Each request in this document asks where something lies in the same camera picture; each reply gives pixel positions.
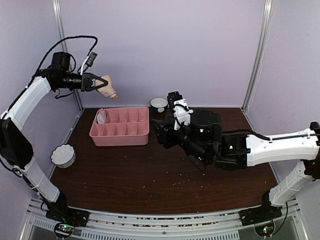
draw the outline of black round object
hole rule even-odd
[[[196,110],[191,114],[191,139],[198,144],[209,144],[214,139],[216,114],[207,110]]]

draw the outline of white wall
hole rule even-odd
[[[264,0],[61,1],[66,36],[99,38],[90,72],[112,76],[119,98],[81,94],[85,107],[147,106],[172,91],[191,106],[240,107]],[[92,41],[68,44],[84,59]]]
[[[274,1],[262,71],[249,119],[262,134],[299,131],[320,122],[320,1]],[[274,163],[282,180],[297,161]],[[297,195],[311,232],[320,239],[320,182]]]
[[[0,0],[0,113],[22,91],[46,51],[59,40],[52,1]],[[44,67],[51,61],[49,56]],[[72,97],[46,96],[27,120],[23,133],[32,143],[36,161],[49,175],[50,155],[66,138],[76,119]],[[17,239],[33,192],[0,165],[0,239]]]

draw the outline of pink tray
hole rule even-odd
[[[104,124],[98,124],[101,114]],[[149,141],[149,108],[106,108],[96,112],[89,133],[96,146],[146,145]]]

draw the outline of ventilation grille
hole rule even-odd
[[[104,233],[92,233],[87,230],[82,230],[81,238],[85,240],[147,240],[150,238],[140,238],[140,237],[119,237],[112,236],[110,234]],[[153,237],[152,239],[162,239],[161,237]],[[206,237],[195,237],[195,238],[180,238],[173,237],[171,240],[240,240],[238,231],[232,231],[227,233],[213,234]]]
[[[40,227],[40,228],[43,228],[43,229],[52,230],[52,231],[54,230],[54,227],[55,227],[55,225],[53,223],[48,222],[46,220],[39,219],[39,218],[36,218],[34,220],[33,225]]]

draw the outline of robotic arm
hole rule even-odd
[[[262,196],[262,205],[239,212],[242,225],[281,217],[281,208],[309,182],[320,179],[320,125],[305,130],[263,136],[250,130],[223,132],[222,117],[206,110],[189,109],[178,92],[168,94],[172,117],[152,120],[159,144],[165,149],[178,145],[206,168],[246,169],[263,163],[300,159],[295,169]]]
[[[103,91],[107,92],[107,80],[83,71],[84,65],[87,66],[86,69],[92,66],[96,55],[94,52],[88,54],[81,66],[81,72],[72,73],[69,71],[71,55],[67,52],[54,53],[51,65],[36,72],[30,84],[0,118],[0,155],[13,168],[4,167],[22,177],[31,189],[37,191],[47,205],[47,218],[75,227],[86,226],[89,212],[68,207],[66,196],[40,169],[34,158],[32,145],[21,131],[31,112],[50,91],[67,88],[71,91],[79,89],[82,92],[104,89]]]

